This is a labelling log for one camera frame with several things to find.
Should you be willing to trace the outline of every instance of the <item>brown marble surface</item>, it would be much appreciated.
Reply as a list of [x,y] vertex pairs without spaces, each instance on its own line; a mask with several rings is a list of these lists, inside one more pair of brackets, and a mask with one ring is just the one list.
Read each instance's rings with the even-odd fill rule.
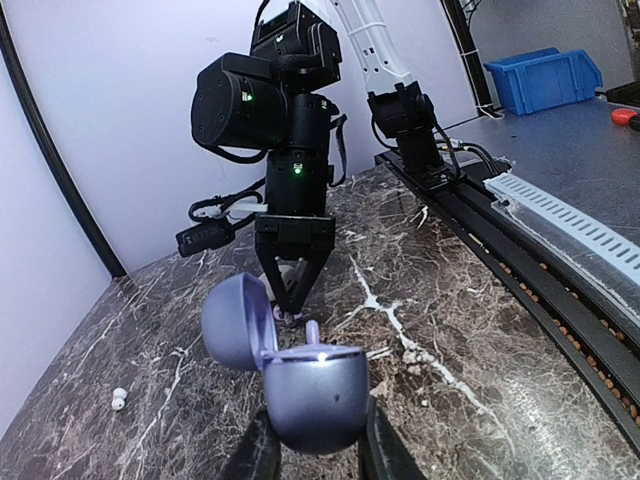
[[[640,479],[640,461],[578,375],[478,259],[389,173],[331,193],[336,251],[305,308],[323,340],[370,352],[378,397],[432,479]],[[215,478],[262,403],[258,374],[215,364],[209,290],[259,274],[252,229],[171,256],[92,309],[0,441],[0,478]],[[303,329],[279,326],[281,347]],[[130,392],[122,412],[111,392]],[[284,479],[357,478],[352,448],[285,451]]]

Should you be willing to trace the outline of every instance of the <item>gray surface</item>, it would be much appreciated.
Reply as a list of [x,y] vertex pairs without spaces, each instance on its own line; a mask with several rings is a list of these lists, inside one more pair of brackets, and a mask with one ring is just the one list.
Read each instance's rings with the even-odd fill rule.
[[[555,345],[397,179],[378,168],[329,204],[336,250],[304,313],[323,342],[376,353],[371,393],[429,478],[637,480],[638,458]],[[214,285],[259,273],[252,234],[113,285],[0,441],[0,478],[215,478],[263,389],[211,360],[198,320]],[[278,330],[281,348],[304,341]],[[116,386],[129,390],[118,413]],[[282,478],[357,478],[355,449],[285,449]]]
[[[629,41],[616,3],[483,0],[471,30],[483,63],[549,47],[586,50],[609,89],[633,81]],[[493,81],[487,78],[497,101]]]
[[640,133],[602,100],[534,115],[480,118],[449,130],[515,160],[514,173],[640,245]]

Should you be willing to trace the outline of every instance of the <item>blue plastic storage bin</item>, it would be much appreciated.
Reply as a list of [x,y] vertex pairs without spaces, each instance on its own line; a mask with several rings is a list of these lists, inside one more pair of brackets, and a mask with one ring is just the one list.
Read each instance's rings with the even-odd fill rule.
[[602,73],[584,50],[560,53],[547,48],[485,65],[493,75],[502,106],[527,115],[595,97]]

